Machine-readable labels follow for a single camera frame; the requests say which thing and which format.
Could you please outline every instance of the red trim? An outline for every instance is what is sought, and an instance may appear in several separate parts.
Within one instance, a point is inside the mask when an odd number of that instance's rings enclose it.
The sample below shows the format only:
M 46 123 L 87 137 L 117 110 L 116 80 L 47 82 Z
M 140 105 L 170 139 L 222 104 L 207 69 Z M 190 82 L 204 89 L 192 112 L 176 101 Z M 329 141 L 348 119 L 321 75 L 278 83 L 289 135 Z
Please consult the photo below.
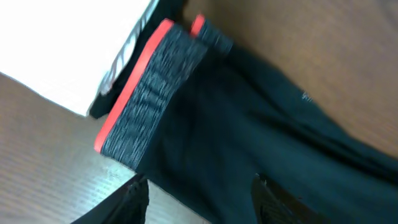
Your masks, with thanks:
M 197 37 L 204 23 L 205 17 L 202 14 L 197 15 L 197 18 L 195 19 L 195 21 L 193 21 L 191 26 L 191 35 Z
M 145 71 L 145 68 L 148 65 L 150 58 L 152 57 L 152 54 L 154 53 L 155 49 L 160 44 L 160 41 L 163 39 L 166 33 L 171 29 L 173 24 L 173 21 L 169 19 L 164 19 L 155 30 L 155 32 L 151 35 L 151 37 L 148 39 L 144 50 L 139 56 L 137 63 L 130 74 L 129 79 L 127 80 L 126 85 L 124 86 L 119 98 L 116 100 L 111 112 L 109 113 L 109 116 L 106 118 L 104 125 L 97 135 L 97 138 L 95 139 L 95 151 L 101 152 L 106 137 L 112 130 L 116 120 L 118 120 L 118 117 L 120 116 L 124 107 L 129 101 L 131 94 L 136 88 L 138 81 L 140 80 L 142 74 Z

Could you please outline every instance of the black object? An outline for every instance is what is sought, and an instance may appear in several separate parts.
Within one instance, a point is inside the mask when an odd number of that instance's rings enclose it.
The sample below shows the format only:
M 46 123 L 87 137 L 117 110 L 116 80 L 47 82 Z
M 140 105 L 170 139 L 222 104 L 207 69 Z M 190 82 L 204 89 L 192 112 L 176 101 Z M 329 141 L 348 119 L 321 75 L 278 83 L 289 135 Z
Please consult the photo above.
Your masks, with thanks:
M 251 185 L 251 197 L 258 224 L 300 223 L 266 185 L 266 179 L 256 175 Z
M 148 204 L 148 181 L 135 175 L 72 224 L 144 224 Z

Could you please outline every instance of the wood grain surface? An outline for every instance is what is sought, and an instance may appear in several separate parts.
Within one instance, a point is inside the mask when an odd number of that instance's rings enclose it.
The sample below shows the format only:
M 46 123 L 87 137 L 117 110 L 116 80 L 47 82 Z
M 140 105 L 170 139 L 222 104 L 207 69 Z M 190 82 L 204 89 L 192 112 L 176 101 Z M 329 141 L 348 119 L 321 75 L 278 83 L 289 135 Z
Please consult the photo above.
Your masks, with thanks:
M 397 1 L 190 0 L 184 18 L 198 12 L 281 68 L 352 136 L 398 157 Z M 0 223 L 71 222 L 131 178 L 93 150 L 102 122 L 0 75 Z M 204 222 L 151 189 L 148 223 Z

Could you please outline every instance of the heathered gray fabric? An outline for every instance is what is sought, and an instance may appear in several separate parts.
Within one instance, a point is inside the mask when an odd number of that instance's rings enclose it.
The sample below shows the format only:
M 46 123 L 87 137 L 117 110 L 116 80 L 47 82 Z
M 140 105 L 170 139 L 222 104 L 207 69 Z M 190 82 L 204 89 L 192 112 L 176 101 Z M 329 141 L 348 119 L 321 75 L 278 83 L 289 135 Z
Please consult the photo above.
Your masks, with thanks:
M 228 54 L 233 45 L 231 39 L 226 37 L 219 29 L 213 27 L 207 20 L 205 20 L 205 23 L 201 27 L 197 38 L 205 43 L 205 45 L 214 47 L 222 54 Z
M 207 52 L 174 25 L 153 53 L 130 100 L 108 134 L 102 155 L 136 169 L 173 94 Z

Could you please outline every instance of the printed logo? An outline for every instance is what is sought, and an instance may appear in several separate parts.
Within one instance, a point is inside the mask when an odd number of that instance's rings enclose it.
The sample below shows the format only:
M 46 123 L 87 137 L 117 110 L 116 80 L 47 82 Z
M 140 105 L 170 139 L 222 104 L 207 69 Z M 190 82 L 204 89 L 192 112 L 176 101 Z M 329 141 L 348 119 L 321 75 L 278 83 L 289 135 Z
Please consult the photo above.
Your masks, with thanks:
M 301 99 L 302 99 L 302 100 L 305 100 L 305 101 L 307 101 L 307 102 L 311 102 L 311 101 L 312 101 L 311 96 L 310 96 L 307 92 L 304 92 L 304 93 L 303 93 L 303 95 L 301 96 Z

